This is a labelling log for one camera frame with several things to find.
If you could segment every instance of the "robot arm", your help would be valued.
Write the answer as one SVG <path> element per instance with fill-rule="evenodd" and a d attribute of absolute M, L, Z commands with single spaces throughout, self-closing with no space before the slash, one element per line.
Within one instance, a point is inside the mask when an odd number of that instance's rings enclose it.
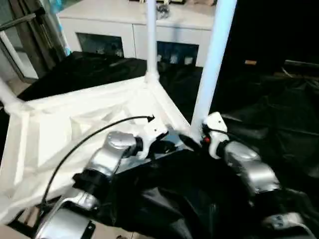
<path fill-rule="evenodd" d="M 283 189 L 272 168 L 248 146 L 230 141 L 222 133 L 226 131 L 227 127 L 219 113 L 209 115 L 203 125 L 202 144 L 208 147 L 212 158 L 224 160 L 240 178 L 261 226 L 273 231 L 303 227 L 311 238 L 315 238 L 299 213 L 291 211 L 285 205 L 279 205 L 284 197 Z"/>
<path fill-rule="evenodd" d="M 135 156 L 144 160 L 150 145 L 166 134 L 167 128 L 159 119 L 148 123 L 138 136 L 120 131 L 108 133 L 83 172 L 74 175 L 73 186 L 43 219 L 34 239 L 90 239 L 95 225 L 88 217 L 64 206 L 71 203 L 86 212 L 98 210 L 122 158 Z"/>

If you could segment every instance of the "white pole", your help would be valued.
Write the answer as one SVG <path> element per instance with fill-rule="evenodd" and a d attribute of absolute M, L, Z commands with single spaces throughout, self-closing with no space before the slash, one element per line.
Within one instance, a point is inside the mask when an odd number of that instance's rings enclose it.
<path fill-rule="evenodd" d="M 237 0 L 218 0 L 217 2 L 207 60 L 201 76 L 191 122 L 191 133 L 197 141 L 200 140 L 203 120 L 209 114 L 236 3 Z"/>
<path fill-rule="evenodd" d="M 156 0 L 147 0 L 147 25 L 148 25 L 148 68 L 145 75 L 146 82 L 152 79 L 158 80 L 158 66 L 157 66 L 157 40 L 156 40 Z"/>

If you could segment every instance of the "white wall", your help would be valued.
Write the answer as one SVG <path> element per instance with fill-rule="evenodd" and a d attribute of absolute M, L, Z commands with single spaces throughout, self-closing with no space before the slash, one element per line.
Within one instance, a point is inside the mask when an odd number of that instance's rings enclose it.
<path fill-rule="evenodd" d="M 6 59 L 3 52 L 0 50 L 0 77 L 4 81 L 9 81 L 17 79 L 18 75 L 14 71 L 13 67 L 10 65 L 9 61 Z"/>

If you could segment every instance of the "black cloth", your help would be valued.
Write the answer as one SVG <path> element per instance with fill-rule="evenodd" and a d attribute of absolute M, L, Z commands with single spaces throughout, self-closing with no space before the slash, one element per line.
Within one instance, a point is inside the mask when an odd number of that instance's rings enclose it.
<path fill-rule="evenodd" d="M 146 62 L 72 53 L 19 97 L 28 101 L 143 76 Z M 160 82 L 190 122 L 202 69 L 159 64 Z M 318 232 L 319 85 L 317 81 L 243 74 L 219 79 L 211 112 L 257 147 L 291 190 L 297 211 Z M 0 112 L 3 151 L 8 116 Z M 207 155 L 183 151 L 121 174 L 96 220 L 156 238 L 244 238 L 255 221 L 234 175 Z M 306 192 L 310 200 L 305 199 Z"/>

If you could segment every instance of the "white cabinet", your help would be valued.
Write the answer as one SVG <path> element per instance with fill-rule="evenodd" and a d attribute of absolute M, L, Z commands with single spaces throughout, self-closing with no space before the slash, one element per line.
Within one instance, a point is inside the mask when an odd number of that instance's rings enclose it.
<path fill-rule="evenodd" d="M 208 51 L 215 8 L 206 5 L 170 5 L 170 16 L 157 21 L 160 48 L 196 48 L 196 66 L 203 66 Z M 105 53 L 109 41 L 122 48 L 124 57 L 147 58 L 146 5 L 128 0 L 82 0 L 59 13 L 62 30 L 71 51 Z"/>
<path fill-rule="evenodd" d="M 120 37 L 124 57 L 136 57 L 133 27 L 128 23 L 60 18 L 62 30 L 71 51 L 82 51 L 79 33 Z"/>
<path fill-rule="evenodd" d="M 147 59 L 147 27 L 144 25 L 134 25 L 134 40 L 136 58 Z M 198 45 L 196 66 L 204 66 L 209 46 L 210 31 L 157 27 L 157 40 L 160 42 L 176 42 L 183 44 Z"/>

